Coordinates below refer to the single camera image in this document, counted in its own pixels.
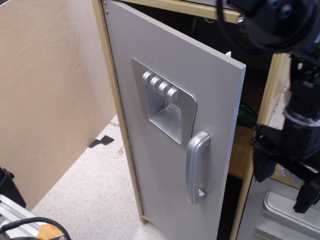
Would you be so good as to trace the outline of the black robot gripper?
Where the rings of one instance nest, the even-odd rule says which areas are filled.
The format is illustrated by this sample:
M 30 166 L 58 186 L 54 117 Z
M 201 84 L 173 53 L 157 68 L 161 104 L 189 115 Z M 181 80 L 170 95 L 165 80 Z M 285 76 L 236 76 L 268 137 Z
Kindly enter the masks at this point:
M 320 121 L 307 118 L 291 107 L 284 109 L 285 121 L 279 130 L 256 124 L 253 145 L 253 174 L 257 182 L 263 182 L 275 172 L 277 164 L 301 178 L 301 186 L 293 207 L 304 214 L 320 200 L 320 173 L 306 167 L 320 151 Z

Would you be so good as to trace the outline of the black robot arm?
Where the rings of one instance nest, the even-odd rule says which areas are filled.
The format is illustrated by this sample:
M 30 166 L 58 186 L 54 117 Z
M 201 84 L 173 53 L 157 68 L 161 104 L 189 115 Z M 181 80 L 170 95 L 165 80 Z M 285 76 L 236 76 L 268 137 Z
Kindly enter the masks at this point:
M 254 45 L 241 45 L 228 29 L 217 1 L 220 28 L 228 40 L 251 55 L 289 53 L 291 97 L 282 129 L 255 125 L 253 173 L 262 182 L 277 164 L 301 180 L 294 210 L 305 213 L 320 199 L 320 3 L 317 0 L 230 0 L 239 25 Z

